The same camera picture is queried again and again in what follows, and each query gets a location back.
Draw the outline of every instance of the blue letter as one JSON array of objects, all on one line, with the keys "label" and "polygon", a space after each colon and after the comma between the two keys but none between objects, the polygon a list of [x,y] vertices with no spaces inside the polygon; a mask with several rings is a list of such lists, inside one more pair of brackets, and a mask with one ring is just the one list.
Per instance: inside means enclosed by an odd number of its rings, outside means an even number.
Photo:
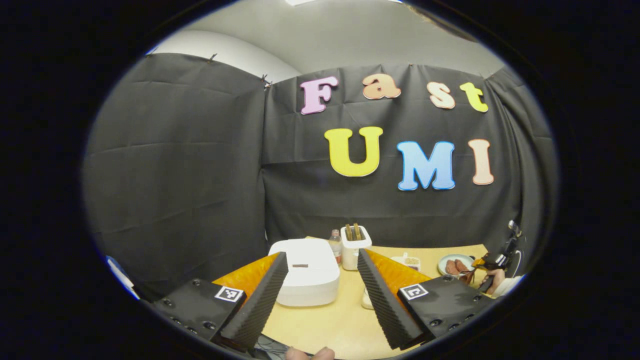
[{"label": "blue letter", "polygon": [[425,189],[429,187],[434,173],[434,189],[448,190],[456,186],[451,170],[451,154],[454,149],[452,143],[437,142],[429,159],[417,142],[401,142],[397,148],[402,152],[404,159],[403,179],[398,184],[400,190],[411,191],[418,188],[414,174],[418,175],[420,184]]}]

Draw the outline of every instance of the wooden table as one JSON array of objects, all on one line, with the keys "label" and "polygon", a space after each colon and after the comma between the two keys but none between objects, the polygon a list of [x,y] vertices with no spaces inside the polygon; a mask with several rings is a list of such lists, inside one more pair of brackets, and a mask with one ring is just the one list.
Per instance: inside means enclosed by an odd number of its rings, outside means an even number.
[{"label": "wooden table", "polygon": [[[431,278],[441,276],[438,262],[446,255],[463,254],[481,258],[487,253],[484,245],[435,249],[373,246],[371,250],[388,258],[407,252],[409,256],[420,259],[421,272]],[[478,288],[484,276],[485,272],[478,269],[471,286]],[[288,307],[276,303],[262,333],[311,354],[325,346],[330,347],[337,359],[347,360],[383,359],[415,348],[391,350],[375,312],[362,307],[364,288],[357,271],[340,267],[338,295],[331,304]]]}]

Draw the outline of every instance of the yellow letter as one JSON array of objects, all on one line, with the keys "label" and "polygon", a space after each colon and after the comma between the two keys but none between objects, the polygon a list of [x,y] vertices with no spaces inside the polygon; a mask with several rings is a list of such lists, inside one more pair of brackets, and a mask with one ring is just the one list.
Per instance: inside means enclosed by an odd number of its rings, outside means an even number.
[{"label": "yellow letter", "polygon": [[474,109],[480,111],[481,113],[486,113],[487,110],[489,110],[489,106],[483,104],[482,101],[480,101],[482,90],[476,88],[472,83],[462,84],[460,85],[460,88],[467,93],[469,103]]},{"label": "yellow letter", "polygon": [[367,176],[376,171],[380,164],[380,143],[378,138],[382,129],[377,126],[367,126],[360,129],[364,136],[367,157],[363,163],[354,164],[349,159],[349,138],[353,132],[349,129],[331,129],[324,133],[329,140],[329,159],[331,166],[340,175]]},{"label": "yellow letter", "polygon": [[369,100],[400,96],[400,89],[396,87],[394,79],[387,74],[369,75],[362,80],[362,83],[366,85],[362,93]]},{"label": "yellow letter", "polygon": [[455,107],[456,101],[449,95],[451,90],[449,90],[447,85],[430,82],[427,84],[427,90],[431,94],[429,98],[435,106],[443,109],[453,109]]},{"label": "yellow letter", "polygon": [[476,174],[474,175],[474,184],[476,185],[489,185],[493,182],[493,175],[489,169],[489,149],[488,141],[482,139],[475,139],[469,141],[469,147],[474,150],[474,157],[476,159]]}]

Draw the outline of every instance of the finger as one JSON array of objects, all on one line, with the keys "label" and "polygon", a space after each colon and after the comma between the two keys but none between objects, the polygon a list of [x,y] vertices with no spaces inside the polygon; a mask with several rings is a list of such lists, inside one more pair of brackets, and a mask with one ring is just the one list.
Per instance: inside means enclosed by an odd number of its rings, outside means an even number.
[{"label": "finger", "polygon": [[297,348],[290,347],[285,353],[286,360],[309,360],[309,356]]},{"label": "finger", "polygon": [[323,347],[311,360],[335,360],[335,352],[328,347]]}]

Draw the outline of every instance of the human hand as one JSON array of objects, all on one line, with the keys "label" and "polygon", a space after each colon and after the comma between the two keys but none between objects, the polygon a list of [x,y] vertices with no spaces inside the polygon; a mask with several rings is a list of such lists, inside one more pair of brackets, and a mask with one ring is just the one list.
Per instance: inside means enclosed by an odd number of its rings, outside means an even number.
[{"label": "human hand", "polygon": [[[290,347],[285,354],[286,360],[309,360],[309,356],[297,348]],[[335,352],[328,347],[323,347],[311,360],[334,360]]]},{"label": "human hand", "polygon": [[498,286],[500,286],[500,284],[504,281],[504,270],[503,269],[488,270],[486,272],[486,276],[482,280],[481,285],[484,284],[484,282],[487,281],[489,279],[489,276],[491,275],[493,276],[493,282],[491,283],[491,286],[486,291],[486,293],[489,295],[493,294],[493,292],[495,292]]}]

